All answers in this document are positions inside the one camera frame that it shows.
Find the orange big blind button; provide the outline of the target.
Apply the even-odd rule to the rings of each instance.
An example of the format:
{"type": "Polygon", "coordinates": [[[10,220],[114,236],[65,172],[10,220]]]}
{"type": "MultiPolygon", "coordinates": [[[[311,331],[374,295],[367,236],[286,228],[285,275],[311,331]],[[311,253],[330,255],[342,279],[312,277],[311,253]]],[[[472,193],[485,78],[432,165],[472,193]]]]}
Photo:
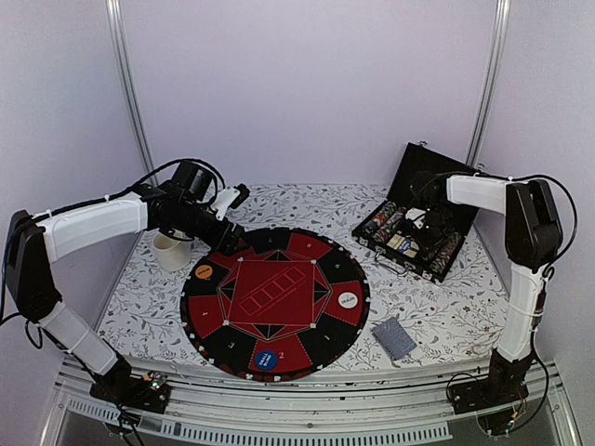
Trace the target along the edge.
{"type": "Polygon", "coordinates": [[[213,275],[213,267],[208,264],[198,265],[194,271],[194,275],[199,280],[209,280],[213,275]]]}

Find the blue small blind button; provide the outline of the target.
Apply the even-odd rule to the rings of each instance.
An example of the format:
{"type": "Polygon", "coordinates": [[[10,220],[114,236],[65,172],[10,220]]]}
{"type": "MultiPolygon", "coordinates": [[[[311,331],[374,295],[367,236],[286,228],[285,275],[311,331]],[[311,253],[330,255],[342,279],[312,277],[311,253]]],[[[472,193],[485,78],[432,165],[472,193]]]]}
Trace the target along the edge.
{"type": "Polygon", "coordinates": [[[254,365],[260,371],[271,371],[273,370],[278,364],[278,356],[275,352],[271,350],[261,350],[258,352],[254,358],[254,365]]]}

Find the white dealer button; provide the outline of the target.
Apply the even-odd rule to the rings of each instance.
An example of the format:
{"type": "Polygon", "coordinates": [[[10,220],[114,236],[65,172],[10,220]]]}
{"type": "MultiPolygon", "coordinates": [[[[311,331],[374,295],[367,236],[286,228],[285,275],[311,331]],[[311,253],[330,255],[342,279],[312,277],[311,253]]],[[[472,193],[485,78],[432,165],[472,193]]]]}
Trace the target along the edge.
{"type": "Polygon", "coordinates": [[[337,303],[343,309],[354,309],[360,303],[360,297],[353,292],[343,292],[338,295],[337,303]]]}

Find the blue playing card deck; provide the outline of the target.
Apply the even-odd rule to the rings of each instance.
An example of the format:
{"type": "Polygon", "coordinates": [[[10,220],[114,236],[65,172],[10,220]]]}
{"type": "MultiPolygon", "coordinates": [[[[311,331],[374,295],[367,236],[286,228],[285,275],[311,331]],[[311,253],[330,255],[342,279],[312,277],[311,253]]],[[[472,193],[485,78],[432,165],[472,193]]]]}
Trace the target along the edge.
{"type": "Polygon", "coordinates": [[[391,361],[403,359],[417,347],[416,342],[395,317],[376,325],[372,329],[372,334],[391,361]]]}

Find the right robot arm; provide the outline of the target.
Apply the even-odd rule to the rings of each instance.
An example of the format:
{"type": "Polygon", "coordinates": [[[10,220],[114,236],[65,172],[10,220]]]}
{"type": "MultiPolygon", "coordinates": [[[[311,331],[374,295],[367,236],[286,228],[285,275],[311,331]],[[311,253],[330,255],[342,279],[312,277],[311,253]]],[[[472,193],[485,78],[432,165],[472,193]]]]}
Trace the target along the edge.
{"type": "Polygon", "coordinates": [[[467,205],[505,218],[504,244],[511,267],[508,312],[488,376],[478,385],[479,396],[490,405],[523,395],[524,377],[537,359],[536,329],[563,239],[552,181],[536,175],[504,178],[431,171],[421,171],[410,181],[410,206],[426,203],[435,210],[439,205],[467,205]]]}

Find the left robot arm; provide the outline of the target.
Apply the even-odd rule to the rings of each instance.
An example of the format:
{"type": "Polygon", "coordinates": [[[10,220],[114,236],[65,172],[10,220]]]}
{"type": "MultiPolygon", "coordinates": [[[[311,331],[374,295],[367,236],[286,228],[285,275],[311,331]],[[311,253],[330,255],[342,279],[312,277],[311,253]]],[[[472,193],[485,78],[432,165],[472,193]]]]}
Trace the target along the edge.
{"type": "Polygon", "coordinates": [[[119,403],[136,398],[138,383],[126,359],[89,324],[89,294],[106,294],[122,268],[125,251],[117,243],[157,230],[174,241],[199,240],[232,254],[244,232],[227,213],[248,197],[246,185],[227,185],[214,166],[196,158],[161,167],[174,173],[159,185],[146,174],[101,198],[36,214],[19,210],[7,226],[2,294],[119,403]]]}

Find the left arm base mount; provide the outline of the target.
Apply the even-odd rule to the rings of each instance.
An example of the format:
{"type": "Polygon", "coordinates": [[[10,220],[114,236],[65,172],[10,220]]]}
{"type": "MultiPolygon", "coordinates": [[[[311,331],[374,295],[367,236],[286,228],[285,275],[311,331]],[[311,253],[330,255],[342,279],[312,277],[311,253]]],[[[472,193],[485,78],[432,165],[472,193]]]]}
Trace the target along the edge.
{"type": "Polygon", "coordinates": [[[90,370],[94,384],[89,394],[115,405],[164,414],[172,390],[168,376],[157,371],[134,376],[131,364],[120,353],[114,353],[115,363],[104,374],[90,370]]]}

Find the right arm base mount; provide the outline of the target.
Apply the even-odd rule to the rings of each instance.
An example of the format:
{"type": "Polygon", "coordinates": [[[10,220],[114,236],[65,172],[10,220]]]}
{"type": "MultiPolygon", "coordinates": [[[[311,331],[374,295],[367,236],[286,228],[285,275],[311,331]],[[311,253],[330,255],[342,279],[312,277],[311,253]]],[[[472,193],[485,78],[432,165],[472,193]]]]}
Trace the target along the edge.
{"type": "Polygon", "coordinates": [[[477,413],[507,404],[507,409],[476,417],[484,434],[500,437],[508,435],[517,426],[529,392],[523,380],[498,387],[491,384],[488,377],[479,379],[471,374],[458,373],[448,381],[445,396],[455,414],[477,413]]]}

